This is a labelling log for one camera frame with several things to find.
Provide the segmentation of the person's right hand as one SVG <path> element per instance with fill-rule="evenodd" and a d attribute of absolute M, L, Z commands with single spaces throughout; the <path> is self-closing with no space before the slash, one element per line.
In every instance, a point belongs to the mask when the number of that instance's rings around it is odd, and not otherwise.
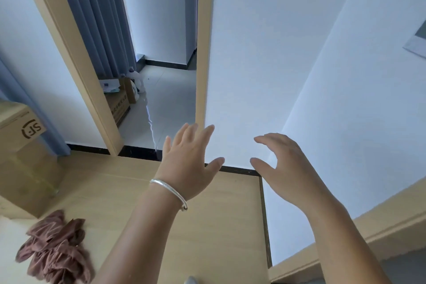
<path fill-rule="evenodd" d="M 268 133 L 254 137 L 254 141 L 268 147 L 277 159 L 275 179 L 267 183 L 282 199 L 307 214 L 333 197 L 294 140 Z"/>

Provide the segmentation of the person's left hand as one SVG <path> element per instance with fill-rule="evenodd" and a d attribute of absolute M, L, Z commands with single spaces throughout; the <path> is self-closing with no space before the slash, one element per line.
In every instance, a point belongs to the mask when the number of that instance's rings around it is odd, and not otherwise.
<path fill-rule="evenodd" d="M 155 179 L 173 188 L 185 201 L 199 195 L 212 182 L 215 176 L 205 176 L 205 151 L 215 126 L 209 125 L 195 134 L 196 146 L 186 148 L 186 129 L 184 124 L 172 140 L 170 152 L 157 170 Z"/>

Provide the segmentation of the person's right forearm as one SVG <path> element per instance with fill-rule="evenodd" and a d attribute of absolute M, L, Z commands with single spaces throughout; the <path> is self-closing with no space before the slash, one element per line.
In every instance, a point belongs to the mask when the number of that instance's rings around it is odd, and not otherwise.
<path fill-rule="evenodd" d="M 326 284 L 391 284 L 348 211 L 334 196 L 301 206 L 312 228 Z"/>

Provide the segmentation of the person's left forearm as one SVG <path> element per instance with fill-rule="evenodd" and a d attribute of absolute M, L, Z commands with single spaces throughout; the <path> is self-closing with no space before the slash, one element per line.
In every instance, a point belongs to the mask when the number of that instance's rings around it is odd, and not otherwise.
<path fill-rule="evenodd" d="M 152 179 L 92 284 L 157 284 L 164 250 L 186 201 Z"/>

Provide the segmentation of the open cardboard box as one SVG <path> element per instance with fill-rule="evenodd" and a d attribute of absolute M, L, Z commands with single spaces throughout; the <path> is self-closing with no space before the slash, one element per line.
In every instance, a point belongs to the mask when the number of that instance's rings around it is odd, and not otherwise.
<path fill-rule="evenodd" d="M 130 101 L 123 79 L 120 81 L 120 91 L 117 93 L 104 93 L 114 121 L 119 128 L 130 111 Z"/>

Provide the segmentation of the white detergent bottle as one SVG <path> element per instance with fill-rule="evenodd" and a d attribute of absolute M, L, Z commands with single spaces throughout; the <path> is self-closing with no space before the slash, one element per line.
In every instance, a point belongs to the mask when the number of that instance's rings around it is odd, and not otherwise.
<path fill-rule="evenodd" d="M 131 79 L 138 93 L 146 93 L 146 89 L 143 84 L 143 78 L 141 77 L 140 73 L 134 70 L 134 67 L 129 68 L 126 77 Z"/>

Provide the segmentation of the papers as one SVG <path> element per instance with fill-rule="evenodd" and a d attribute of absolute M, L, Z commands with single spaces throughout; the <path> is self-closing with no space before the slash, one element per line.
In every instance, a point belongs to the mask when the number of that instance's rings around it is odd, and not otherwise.
<path fill-rule="evenodd" d="M 99 80 L 103 93 L 117 93 L 120 91 L 119 79 Z"/>

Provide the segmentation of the large cardboard box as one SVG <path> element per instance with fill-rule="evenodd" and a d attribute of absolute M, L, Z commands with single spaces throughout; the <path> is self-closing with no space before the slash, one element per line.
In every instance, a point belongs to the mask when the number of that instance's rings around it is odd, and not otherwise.
<path fill-rule="evenodd" d="M 0 99 L 0 217 L 38 218 L 57 194 L 64 171 L 45 132 L 27 105 Z"/>

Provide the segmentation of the blue pleated curtain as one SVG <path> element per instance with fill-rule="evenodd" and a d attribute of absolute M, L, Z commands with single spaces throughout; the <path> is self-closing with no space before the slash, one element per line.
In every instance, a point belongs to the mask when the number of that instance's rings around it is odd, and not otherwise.
<path fill-rule="evenodd" d="M 118 79 L 136 68 L 124 0 L 67 0 L 97 77 Z"/>

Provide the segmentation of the brown crumpled cloth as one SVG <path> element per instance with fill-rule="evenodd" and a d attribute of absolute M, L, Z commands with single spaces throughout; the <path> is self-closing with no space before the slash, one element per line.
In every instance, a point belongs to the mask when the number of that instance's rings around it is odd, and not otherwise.
<path fill-rule="evenodd" d="M 15 261 L 31 258 L 27 274 L 48 284 L 91 284 L 95 270 L 82 242 L 84 218 L 66 221 L 56 210 L 32 225 L 28 240 L 19 248 Z"/>

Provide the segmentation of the wooden furniture rail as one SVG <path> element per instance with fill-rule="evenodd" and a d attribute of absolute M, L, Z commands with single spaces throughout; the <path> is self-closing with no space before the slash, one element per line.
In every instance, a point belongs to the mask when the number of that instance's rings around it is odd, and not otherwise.
<path fill-rule="evenodd" d="M 378 260 L 426 247 L 426 176 L 354 220 Z M 268 270 L 272 283 L 300 284 L 322 276 L 316 244 Z"/>

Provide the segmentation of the wooden door frame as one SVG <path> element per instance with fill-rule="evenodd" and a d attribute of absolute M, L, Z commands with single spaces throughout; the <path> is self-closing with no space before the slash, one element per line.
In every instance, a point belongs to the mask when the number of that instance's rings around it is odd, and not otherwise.
<path fill-rule="evenodd" d="M 43 21 L 109 153 L 124 146 L 67 0 L 34 0 Z M 205 126 L 213 0 L 198 0 L 198 59 L 195 122 Z"/>

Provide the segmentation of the grey framed wall fixture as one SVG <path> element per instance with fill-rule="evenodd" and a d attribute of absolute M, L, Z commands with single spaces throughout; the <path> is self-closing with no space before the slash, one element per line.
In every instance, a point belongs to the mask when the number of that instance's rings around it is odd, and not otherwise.
<path fill-rule="evenodd" d="M 426 20 L 404 44 L 403 49 L 426 60 Z"/>

